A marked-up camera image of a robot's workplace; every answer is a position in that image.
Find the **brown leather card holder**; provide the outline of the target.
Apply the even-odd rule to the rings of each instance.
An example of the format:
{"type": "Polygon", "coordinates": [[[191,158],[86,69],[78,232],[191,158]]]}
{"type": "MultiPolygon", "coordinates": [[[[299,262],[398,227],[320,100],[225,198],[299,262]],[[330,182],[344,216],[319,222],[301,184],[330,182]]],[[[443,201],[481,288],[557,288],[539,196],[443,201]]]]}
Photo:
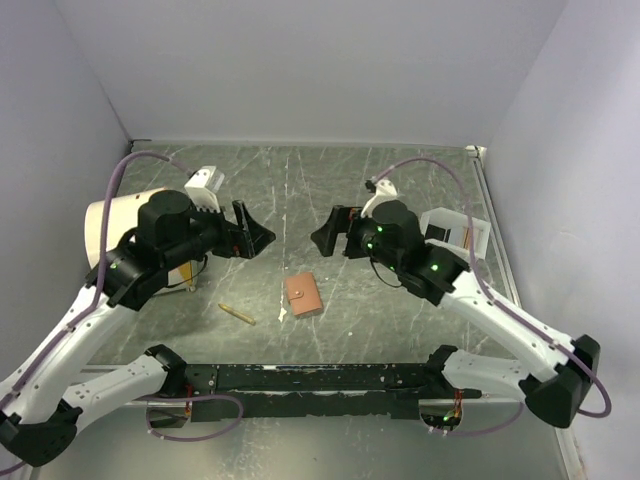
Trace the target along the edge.
{"type": "Polygon", "coordinates": [[[304,272],[285,279],[288,303],[296,317],[304,317],[319,313],[324,305],[311,272],[304,272]]]}

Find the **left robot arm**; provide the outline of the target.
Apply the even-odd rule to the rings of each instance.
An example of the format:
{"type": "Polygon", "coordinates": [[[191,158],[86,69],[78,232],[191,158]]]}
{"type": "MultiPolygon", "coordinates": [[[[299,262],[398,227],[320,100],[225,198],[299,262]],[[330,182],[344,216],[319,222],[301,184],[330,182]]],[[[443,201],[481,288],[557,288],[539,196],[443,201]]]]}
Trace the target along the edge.
{"type": "Polygon", "coordinates": [[[169,285],[178,267],[209,255],[252,259],[275,241],[245,204],[236,219],[191,195],[158,190],[134,227],[91,270],[71,307],[39,347],[1,383],[1,444],[33,467],[60,455],[91,423],[142,397],[173,399],[187,385],[187,363],[165,345],[89,381],[80,373],[98,350],[169,285]]]}

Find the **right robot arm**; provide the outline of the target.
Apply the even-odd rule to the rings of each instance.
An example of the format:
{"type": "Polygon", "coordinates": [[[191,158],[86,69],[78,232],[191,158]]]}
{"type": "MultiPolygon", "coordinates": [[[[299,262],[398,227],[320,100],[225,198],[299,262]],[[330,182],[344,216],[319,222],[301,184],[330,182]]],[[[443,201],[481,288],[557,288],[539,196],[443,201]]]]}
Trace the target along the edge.
{"type": "Polygon", "coordinates": [[[581,413],[601,353],[591,336],[573,338],[549,327],[487,287],[469,261],[426,241],[416,214],[398,200],[370,212],[337,205],[311,240],[329,257],[339,235],[347,238],[345,257],[386,267],[408,293],[465,317],[517,360],[507,366],[496,358],[452,353],[425,372],[431,395],[443,398],[456,388],[501,393],[557,428],[569,427],[581,413]]]}

